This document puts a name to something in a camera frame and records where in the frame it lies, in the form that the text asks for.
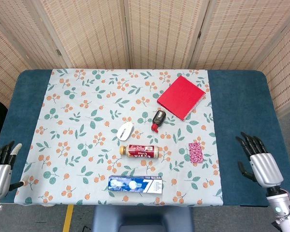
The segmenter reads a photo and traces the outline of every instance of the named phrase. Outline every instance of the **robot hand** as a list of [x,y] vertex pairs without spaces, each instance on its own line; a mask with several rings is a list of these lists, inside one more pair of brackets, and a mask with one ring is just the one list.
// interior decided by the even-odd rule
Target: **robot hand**
[[23,186],[25,181],[10,185],[13,165],[18,154],[21,144],[15,146],[11,152],[11,148],[14,145],[14,141],[10,142],[0,149],[0,200],[5,197],[8,191],[12,191],[15,188]]
[[272,223],[278,230],[290,232],[290,194],[280,187],[284,178],[271,153],[268,153],[263,142],[256,136],[241,132],[245,140],[236,137],[241,144],[252,168],[253,173],[244,169],[238,161],[242,175],[266,188],[266,199],[275,212],[276,221]]

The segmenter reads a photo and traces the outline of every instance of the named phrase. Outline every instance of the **red label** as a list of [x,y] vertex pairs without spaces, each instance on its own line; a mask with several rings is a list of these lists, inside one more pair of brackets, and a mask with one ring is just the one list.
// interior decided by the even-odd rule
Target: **red label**
[[133,157],[155,158],[154,146],[129,145],[128,152]]

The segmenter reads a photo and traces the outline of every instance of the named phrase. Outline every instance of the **floor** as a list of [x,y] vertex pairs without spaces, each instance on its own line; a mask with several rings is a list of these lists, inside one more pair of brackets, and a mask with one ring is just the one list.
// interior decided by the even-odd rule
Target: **floor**
[[[290,157],[290,113],[279,119],[286,147]],[[66,205],[53,207],[20,206],[5,204],[1,217],[0,232],[9,231],[62,231]],[[81,232],[83,226],[91,227],[93,206],[74,206],[71,232]],[[215,206],[193,209],[196,232],[276,232],[271,225],[274,214],[270,208]]]

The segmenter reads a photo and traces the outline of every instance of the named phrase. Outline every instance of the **white mouse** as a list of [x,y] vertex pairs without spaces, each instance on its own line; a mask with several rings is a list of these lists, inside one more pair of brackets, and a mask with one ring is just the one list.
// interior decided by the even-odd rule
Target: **white mouse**
[[131,132],[133,130],[133,123],[132,122],[126,122],[124,125],[122,125],[117,132],[117,138],[121,141],[126,141]]

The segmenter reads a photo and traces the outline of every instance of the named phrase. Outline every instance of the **red notebook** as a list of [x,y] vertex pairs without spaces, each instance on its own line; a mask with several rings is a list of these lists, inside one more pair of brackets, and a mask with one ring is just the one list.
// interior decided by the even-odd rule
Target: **red notebook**
[[204,96],[203,90],[183,76],[179,76],[157,102],[184,121]]

